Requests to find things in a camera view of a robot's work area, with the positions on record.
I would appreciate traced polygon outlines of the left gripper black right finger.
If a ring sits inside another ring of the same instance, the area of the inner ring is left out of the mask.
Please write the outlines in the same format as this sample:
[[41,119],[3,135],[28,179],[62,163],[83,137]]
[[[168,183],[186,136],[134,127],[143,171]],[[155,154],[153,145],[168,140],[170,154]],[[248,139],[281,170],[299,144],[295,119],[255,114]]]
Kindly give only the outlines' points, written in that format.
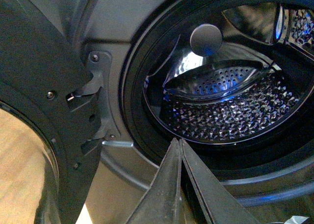
[[181,185],[198,224],[259,223],[221,185],[185,140],[179,140],[179,145],[182,151]]

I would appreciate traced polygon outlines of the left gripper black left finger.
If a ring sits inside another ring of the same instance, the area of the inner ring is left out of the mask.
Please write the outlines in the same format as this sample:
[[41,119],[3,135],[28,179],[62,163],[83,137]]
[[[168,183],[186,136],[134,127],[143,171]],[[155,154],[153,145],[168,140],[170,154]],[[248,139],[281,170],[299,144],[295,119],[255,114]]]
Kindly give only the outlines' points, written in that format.
[[172,139],[150,188],[127,220],[128,224],[179,224],[181,221],[182,156]]

